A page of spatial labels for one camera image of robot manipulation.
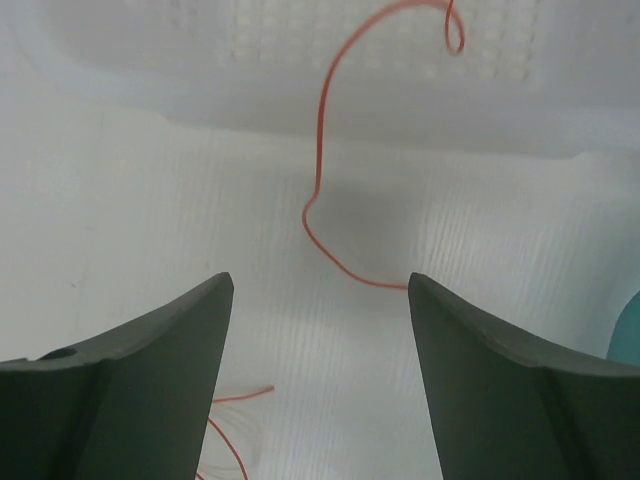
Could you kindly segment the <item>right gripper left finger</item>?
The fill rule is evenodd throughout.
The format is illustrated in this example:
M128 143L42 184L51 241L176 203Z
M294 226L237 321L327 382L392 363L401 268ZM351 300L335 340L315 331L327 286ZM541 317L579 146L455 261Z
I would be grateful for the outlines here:
M220 273L45 356L1 365L5 479L192 479L230 323Z

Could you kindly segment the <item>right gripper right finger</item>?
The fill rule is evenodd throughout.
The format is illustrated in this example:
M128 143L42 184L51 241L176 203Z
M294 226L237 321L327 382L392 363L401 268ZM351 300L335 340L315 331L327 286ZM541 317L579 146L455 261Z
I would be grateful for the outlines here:
M423 274L411 322L447 479L635 479L639 370L534 335Z

